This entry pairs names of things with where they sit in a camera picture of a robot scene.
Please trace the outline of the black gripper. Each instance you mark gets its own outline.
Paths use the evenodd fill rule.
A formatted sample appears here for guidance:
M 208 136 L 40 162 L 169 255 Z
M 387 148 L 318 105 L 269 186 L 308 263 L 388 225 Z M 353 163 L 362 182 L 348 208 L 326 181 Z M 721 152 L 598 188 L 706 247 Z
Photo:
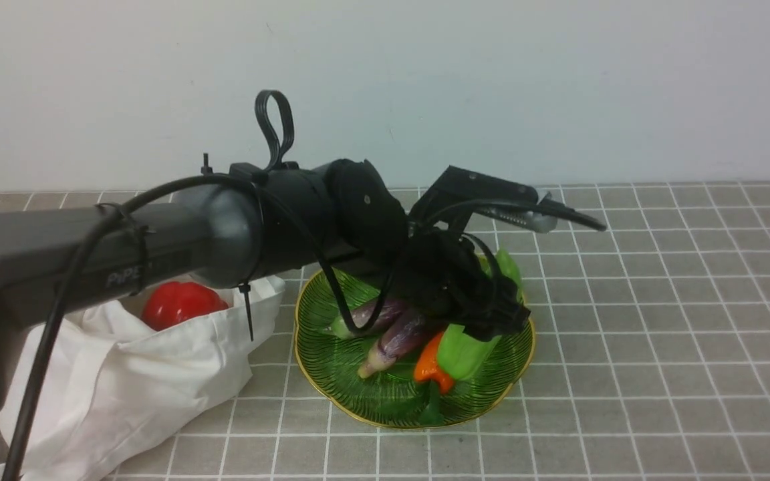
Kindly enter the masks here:
M 428 319 L 463 326 L 479 341 L 514 335 L 531 311 L 516 281 L 504 275 L 486 244 L 467 232 L 416 232 L 398 255 L 395 296 Z

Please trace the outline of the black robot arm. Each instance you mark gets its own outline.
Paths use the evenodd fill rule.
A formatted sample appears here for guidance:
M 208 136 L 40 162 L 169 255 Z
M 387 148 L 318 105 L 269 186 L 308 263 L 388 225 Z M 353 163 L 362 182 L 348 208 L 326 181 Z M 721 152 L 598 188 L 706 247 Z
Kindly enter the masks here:
M 531 186 L 453 166 L 410 214 L 370 162 L 346 159 L 314 170 L 234 164 L 154 194 L 174 202 L 0 212 L 0 410 L 25 335 L 64 285 L 73 313 L 184 274 L 230 289 L 324 260 L 487 340 L 514 332 L 511 289 L 481 280 L 458 232 L 474 213 L 533 232 L 555 225 Z

